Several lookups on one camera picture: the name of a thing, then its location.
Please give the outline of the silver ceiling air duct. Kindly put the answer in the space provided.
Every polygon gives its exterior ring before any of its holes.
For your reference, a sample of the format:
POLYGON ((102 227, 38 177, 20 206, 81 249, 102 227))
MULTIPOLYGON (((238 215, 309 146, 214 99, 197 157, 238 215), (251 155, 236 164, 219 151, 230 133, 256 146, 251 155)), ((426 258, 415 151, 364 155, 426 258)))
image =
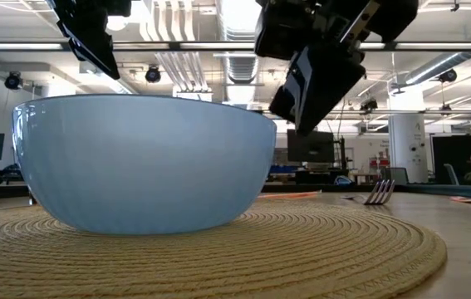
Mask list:
MULTIPOLYGON (((255 31, 223 25, 223 37, 226 41, 254 41, 255 31)), ((223 59, 227 78, 234 84, 252 84, 258 73, 259 60, 250 51, 249 55, 242 52, 228 52, 223 59)))

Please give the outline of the white round column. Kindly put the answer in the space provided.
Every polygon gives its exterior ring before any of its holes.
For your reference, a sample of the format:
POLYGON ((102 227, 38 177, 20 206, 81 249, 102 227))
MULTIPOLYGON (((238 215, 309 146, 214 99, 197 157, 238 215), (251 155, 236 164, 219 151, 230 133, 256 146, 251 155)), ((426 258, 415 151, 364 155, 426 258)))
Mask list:
POLYGON ((390 93, 390 165, 405 168, 410 183, 428 182, 423 91, 410 86, 390 93))

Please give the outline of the grey office chair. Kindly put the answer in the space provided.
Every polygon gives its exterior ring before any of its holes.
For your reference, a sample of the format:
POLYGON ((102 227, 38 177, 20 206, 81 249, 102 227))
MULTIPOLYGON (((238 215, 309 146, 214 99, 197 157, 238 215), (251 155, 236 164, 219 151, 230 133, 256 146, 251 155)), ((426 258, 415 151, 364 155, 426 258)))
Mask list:
POLYGON ((409 176, 406 168, 402 167, 387 167, 381 170, 382 179, 394 181, 396 185, 407 185, 409 183, 409 176))

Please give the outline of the black computer monitor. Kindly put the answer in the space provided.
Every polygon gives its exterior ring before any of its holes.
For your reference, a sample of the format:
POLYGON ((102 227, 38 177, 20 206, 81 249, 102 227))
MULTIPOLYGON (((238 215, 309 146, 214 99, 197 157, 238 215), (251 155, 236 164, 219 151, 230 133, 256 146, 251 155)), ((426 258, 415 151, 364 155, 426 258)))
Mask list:
POLYGON ((334 135, 330 132, 312 131, 307 136, 295 130, 287 131, 287 158, 292 162, 333 163, 334 135))

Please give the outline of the silver metal fork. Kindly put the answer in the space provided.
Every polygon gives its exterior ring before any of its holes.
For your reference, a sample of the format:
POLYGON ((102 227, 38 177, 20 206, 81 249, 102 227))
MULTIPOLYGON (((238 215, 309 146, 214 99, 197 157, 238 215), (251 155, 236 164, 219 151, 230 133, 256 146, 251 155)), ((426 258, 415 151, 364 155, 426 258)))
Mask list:
POLYGON ((364 205, 385 205, 390 201, 394 188, 394 180, 384 179, 377 182, 367 196, 361 194, 342 195, 341 199, 356 201, 364 205))

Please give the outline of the light blue bowl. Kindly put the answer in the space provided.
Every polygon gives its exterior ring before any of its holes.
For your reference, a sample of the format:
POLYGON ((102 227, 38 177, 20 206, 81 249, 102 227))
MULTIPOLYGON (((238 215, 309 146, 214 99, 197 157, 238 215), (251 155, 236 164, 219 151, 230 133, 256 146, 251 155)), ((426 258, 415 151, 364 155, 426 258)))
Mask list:
POLYGON ((250 110, 168 96, 58 96, 12 110, 31 194, 53 218, 92 233, 185 233, 233 221, 262 190, 276 133, 250 110))

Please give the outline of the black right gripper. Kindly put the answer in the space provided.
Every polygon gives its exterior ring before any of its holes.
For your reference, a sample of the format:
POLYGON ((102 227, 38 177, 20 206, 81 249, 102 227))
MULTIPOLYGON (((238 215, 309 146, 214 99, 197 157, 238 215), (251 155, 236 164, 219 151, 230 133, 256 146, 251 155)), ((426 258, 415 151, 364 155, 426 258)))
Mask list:
POLYGON ((364 25, 358 30, 354 27, 370 0, 255 2, 261 7, 255 53, 290 59, 301 51, 294 64, 298 95, 287 84, 280 86, 269 110, 284 120, 296 121, 296 132, 308 135, 366 74, 361 65, 365 53, 340 47, 350 47, 367 38, 369 31, 364 25))

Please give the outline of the yellow round plate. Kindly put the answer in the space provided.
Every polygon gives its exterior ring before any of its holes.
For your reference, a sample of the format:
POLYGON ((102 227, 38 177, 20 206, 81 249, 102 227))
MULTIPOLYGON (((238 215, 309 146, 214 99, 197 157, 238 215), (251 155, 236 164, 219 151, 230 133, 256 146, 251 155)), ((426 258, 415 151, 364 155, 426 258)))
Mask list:
POLYGON ((259 201, 196 233, 85 233, 0 209, 0 299, 391 299, 447 258, 427 228, 357 208, 259 201))

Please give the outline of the black partition panel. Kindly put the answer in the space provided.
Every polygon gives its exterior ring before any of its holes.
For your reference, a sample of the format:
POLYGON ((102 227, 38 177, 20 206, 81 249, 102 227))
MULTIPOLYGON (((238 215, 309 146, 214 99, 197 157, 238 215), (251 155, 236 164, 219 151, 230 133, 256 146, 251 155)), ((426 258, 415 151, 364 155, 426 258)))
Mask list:
POLYGON ((464 166, 471 155, 471 135, 446 135, 431 138, 435 181, 463 184, 464 166))

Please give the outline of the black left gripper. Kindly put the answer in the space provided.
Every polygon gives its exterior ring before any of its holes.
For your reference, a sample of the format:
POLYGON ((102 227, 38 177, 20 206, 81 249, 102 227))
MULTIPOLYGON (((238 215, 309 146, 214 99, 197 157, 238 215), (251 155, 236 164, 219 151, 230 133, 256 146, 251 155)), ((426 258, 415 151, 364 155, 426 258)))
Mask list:
POLYGON ((58 17, 57 26, 79 61, 88 61, 113 80, 120 73, 113 41, 106 31, 108 16, 129 17, 131 0, 46 0, 58 17))

